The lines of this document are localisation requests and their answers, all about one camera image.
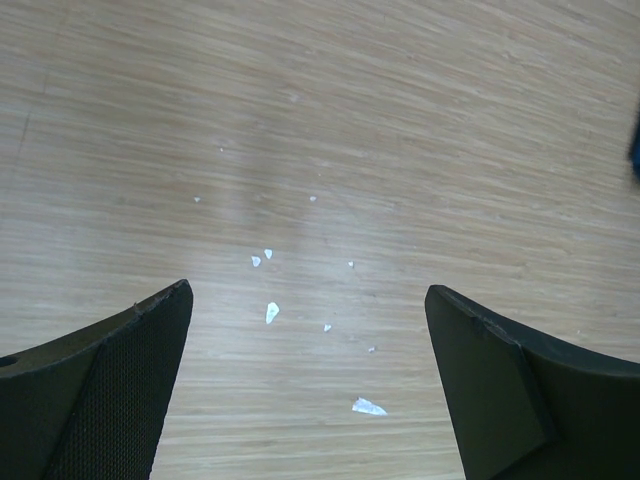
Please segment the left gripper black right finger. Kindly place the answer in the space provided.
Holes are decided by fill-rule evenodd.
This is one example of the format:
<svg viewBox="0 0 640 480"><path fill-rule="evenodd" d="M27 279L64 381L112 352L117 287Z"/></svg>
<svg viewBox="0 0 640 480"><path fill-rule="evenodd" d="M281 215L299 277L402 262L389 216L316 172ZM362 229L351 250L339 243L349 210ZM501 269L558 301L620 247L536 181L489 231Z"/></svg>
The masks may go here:
<svg viewBox="0 0 640 480"><path fill-rule="evenodd" d="M425 313L468 479L636 479L639 366L432 285Z"/></svg>

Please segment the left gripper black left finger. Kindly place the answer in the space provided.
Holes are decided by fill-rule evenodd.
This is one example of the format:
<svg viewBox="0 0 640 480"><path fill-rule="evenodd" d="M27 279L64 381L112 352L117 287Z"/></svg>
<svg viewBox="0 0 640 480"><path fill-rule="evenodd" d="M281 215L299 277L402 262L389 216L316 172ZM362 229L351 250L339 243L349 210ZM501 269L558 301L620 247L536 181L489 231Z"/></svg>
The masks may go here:
<svg viewBox="0 0 640 480"><path fill-rule="evenodd" d="M2 478L150 478L192 308L191 286L180 280L3 357Z"/></svg>

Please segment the blue t shirt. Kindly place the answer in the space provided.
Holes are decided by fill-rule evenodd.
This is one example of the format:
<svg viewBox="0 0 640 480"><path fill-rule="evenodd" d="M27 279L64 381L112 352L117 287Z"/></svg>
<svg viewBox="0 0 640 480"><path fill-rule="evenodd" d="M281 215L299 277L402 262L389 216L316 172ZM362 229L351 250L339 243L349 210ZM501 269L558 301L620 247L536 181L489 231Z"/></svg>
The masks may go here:
<svg viewBox="0 0 640 480"><path fill-rule="evenodd" d="M640 109L637 109L636 119L632 130L627 158L633 174L640 179Z"/></svg>

